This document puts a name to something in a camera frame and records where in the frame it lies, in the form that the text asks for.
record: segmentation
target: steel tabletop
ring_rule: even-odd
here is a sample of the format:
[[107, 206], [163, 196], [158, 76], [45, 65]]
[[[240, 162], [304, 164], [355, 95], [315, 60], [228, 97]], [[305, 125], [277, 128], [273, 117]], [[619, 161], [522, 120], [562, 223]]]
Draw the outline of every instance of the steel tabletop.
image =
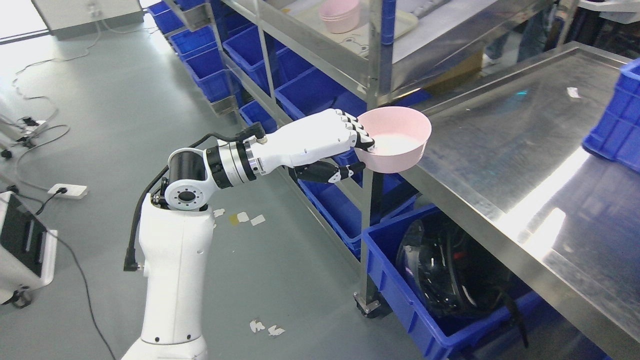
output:
[[414, 106], [433, 134], [402, 173], [614, 359], [640, 358], [640, 174], [581, 142], [627, 61], [569, 44]]

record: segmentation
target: person's leg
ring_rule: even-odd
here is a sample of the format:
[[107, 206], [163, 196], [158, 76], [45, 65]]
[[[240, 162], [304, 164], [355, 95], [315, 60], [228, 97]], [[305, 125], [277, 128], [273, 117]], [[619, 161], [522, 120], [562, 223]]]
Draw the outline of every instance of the person's leg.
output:
[[502, 35], [501, 37], [495, 39], [494, 42], [490, 43], [484, 49], [484, 53], [491, 58], [491, 60], [498, 60], [502, 57], [502, 50], [504, 49], [504, 44], [507, 43], [507, 39], [509, 38], [509, 33]]
[[549, 6], [527, 21], [518, 48], [518, 62], [540, 54], [544, 50], [547, 41], [547, 20], [552, 9], [553, 6]]

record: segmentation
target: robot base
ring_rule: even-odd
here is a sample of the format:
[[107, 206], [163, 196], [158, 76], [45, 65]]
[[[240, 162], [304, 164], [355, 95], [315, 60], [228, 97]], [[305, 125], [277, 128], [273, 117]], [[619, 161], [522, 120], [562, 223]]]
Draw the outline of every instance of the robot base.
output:
[[122, 360], [208, 360], [207, 343], [201, 336], [188, 343], [158, 345], [136, 340]]

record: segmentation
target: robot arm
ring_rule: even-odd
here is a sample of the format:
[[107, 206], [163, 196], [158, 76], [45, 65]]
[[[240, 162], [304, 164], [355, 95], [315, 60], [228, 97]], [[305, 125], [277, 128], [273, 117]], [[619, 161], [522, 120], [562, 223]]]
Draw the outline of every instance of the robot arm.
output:
[[248, 183], [279, 166], [294, 168], [301, 179], [335, 183], [364, 169], [357, 163], [336, 167], [319, 161], [350, 150], [369, 150], [374, 140], [356, 118], [328, 109], [281, 127], [263, 139], [218, 140], [205, 150], [183, 148], [169, 157], [164, 200], [172, 209], [193, 210], [224, 188]]
[[[294, 168], [303, 179], [336, 182], [362, 170], [364, 164], [339, 168], [320, 159], [374, 145], [354, 117], [333, 109], [270, 135], [264, 136], [261, 128], [255, 130], [250, 127], [205, 150], [176, 150], [169, 157], [169, 178], [163, 179], [159, 194], [145, 194], [140, 200], [139, 242], [145, 253], [147, 303], [141, 336], [123, 360], [207, 359], [200, 317], [215, 223], [206, 205], [214, 192], [255, 180], [282, 165]], [[138, 269], [135, 226], [136, 221], [125, 270]]]

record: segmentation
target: white tray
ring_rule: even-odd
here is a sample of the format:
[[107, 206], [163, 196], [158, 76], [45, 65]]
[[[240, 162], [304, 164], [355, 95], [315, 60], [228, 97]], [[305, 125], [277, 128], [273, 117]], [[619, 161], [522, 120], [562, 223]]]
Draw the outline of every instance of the white tray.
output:
[[[354, 30], [343, 34], [333, 34], [326, 30], [324, 22], [318, 15], [318, 9], [322, 2], [302, 10], [300, 12], [292, 11], [290, 14], [295, 19], [306, 24], [308, 27], [316, 30], [324, 36], [330, 38], [336, 43], [346, 47], [360, 56], [369, 54], [369, 0], [360, 1], [360, 24]], [[418, 24], [418, 18], [410, 13], [400, 10], [396, 11], [396, 29], [394, 38], [399, 38], [411, 31]]]

